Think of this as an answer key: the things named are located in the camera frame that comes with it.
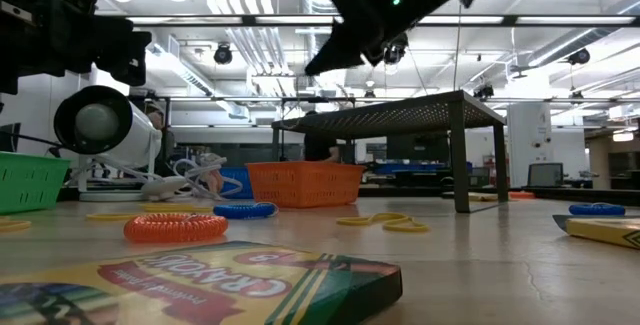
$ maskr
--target crayola logo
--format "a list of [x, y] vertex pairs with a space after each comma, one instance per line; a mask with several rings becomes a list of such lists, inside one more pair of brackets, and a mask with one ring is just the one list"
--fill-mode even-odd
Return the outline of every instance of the crayola logo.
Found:
[[172, 275], [191, 279], [197, 285], [212, 285], [227, 293], [266, 298], [288, 292], [291, 284], [280, 279], [257, 278], [234, 273], [227, 267], [212, 268], [188, 255], [166, 255], [142, 260], [150, 268], [162, 269]]

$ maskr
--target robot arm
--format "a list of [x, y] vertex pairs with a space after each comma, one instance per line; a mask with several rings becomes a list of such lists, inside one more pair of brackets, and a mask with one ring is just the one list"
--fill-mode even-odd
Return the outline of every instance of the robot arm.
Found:
[[[331, 0], [344, 20], [307, 65], [307, 75], [363, 64], [377, 65], [387, 45], [449, 0]], [[461, 0], [469, 7], [473, 0]]]

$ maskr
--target mesh tabletop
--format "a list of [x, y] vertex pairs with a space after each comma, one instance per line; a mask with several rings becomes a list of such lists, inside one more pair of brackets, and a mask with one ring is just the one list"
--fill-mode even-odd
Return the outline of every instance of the mesh tabletop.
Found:
[[449, 130], [449, 104], [464, 104], [464, 127], [504, 124], [504, 118], [464, 91], [410, 98], [318, 115], [276, 121], [274, 129], [319, 134], [335, 139], [414, 134]]

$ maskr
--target plastic basket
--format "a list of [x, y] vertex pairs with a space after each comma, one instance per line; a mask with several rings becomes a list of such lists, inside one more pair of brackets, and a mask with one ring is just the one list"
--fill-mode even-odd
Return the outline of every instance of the plastic basket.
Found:
[[289, 161], [248, 164], [256, 201], [282, 208], [329, 207], [358, 198], [364, 166]]
[[[220, 169], [220, 175], [238, 180], [242, 183], [242, 191], [231, 195], [225, 195], [225, 198], [232, 200], [253, 199], [253, 191], [251, 190], [251, 182], [249, 181], [249, 169], [246, 167], [222, 168]], [[233, 190], [236, 187], [237, 186], [233, 184], [225, 182], [222, 187], [222, 192], [224, 193], [226, 191]]]
[[0, 214], [55, 207], [69, 160], [0, 152]]

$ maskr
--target orange basket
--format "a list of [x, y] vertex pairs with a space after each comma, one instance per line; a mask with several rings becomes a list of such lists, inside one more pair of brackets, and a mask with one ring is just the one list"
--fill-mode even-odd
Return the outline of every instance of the orange basket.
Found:
[[282, 208], [329, 207], [358, 198], [364, 166], [311, 161], [247, 164], [253, 196]]

